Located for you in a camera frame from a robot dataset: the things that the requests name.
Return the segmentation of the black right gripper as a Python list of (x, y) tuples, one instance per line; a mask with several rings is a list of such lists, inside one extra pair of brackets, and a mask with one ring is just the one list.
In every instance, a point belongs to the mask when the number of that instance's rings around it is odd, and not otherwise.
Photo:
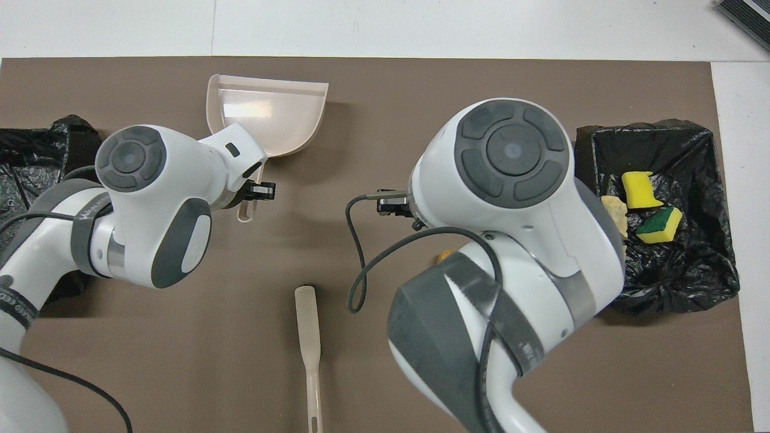
[[(380, 216), (414, 217), (408, 199), (379, 199), (377, 200), (377, 213)], [(414, 231), (420, 231), (423, 228), (423, 223), (415, 218), (411, 227)]]

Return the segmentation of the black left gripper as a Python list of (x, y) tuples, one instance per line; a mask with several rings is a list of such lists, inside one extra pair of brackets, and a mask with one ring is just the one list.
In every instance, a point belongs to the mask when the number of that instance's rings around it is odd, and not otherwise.
[(256, 183), (245, 182), (245, 189), (240, 189), (234, 194), (231, 201), (225, 205), (225, 209), (231, 209), (238, 206), (243, 200), (245, 201), (272, 201), (275, 200), (277, 192), (277, 184), (275, 183)]

